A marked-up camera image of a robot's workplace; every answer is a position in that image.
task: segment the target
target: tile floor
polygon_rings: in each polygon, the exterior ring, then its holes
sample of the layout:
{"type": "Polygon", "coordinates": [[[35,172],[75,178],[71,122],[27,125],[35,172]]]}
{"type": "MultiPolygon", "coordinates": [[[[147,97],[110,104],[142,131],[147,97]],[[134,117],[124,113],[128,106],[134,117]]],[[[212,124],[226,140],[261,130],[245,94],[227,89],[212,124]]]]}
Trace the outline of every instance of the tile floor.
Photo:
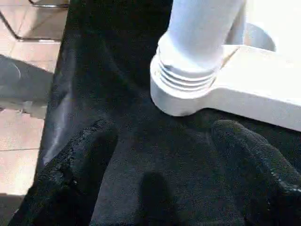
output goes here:
{"type": "MultiPolygon", "coordinates": [[[[18,35],[61,38],[63,34],[67,9],[36,8],[28,0],[0,0],[0,10],[18,35]]],[[[53,73],[59,48],[59,43],[17,42],[0,21],[0,55],[53,73]]],[[[0,225],[7,223],[1,215],[5,213],[2,197],[21,197],[32,184],[43,126],[43,120],[28,114],[7,109],[0,112],[0,225]]]]}

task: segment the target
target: white tube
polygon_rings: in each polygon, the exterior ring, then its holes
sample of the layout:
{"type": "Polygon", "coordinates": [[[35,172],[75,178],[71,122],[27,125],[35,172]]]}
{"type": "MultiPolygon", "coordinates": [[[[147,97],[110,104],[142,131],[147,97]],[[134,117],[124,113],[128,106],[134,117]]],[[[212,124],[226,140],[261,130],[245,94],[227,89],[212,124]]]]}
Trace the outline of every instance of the white tube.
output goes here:
{"type": "Polygon", "coordinates": [[[226,44],[243,45],[246,30],[246,3],[240,8],[238,15],[228,33],[226,44]]]}
{"type": "Polygon", "coordinates": [[[194,113],[222,64],[222,45],[245,0],[174,0],[151,66],[151,97],[167,114],[194,113]]]}

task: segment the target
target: black fabric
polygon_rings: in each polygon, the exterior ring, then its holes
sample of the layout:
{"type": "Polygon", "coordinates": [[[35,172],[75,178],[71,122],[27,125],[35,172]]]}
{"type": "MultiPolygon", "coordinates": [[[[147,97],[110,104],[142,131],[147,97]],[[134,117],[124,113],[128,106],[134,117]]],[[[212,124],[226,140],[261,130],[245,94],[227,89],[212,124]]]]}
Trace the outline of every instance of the black fabric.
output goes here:
{"type": "Polygon", "coordinates": [[[212,128],[236,205],[257,225],[300,225],[301,175],[260,135],[233,121],[212,128]]]}
{"type": "Polygon", "coordinates": [[[171,0],[71,0],[35,181],[75,134],[97,120],[112,125],[118,141],[89,204],[91,225],[243,225],[245,212],[211,140],[219,119],[263,135],[301,170],[298,132],[211,109],[175,118],[156,108],[149,65],[170,11],[171,0]]]}
{"type": "Polygon", "coordinates": [[[88,225],[116,143],[106,121],[78,133],[43,169],[8,226],[88,225]]]}

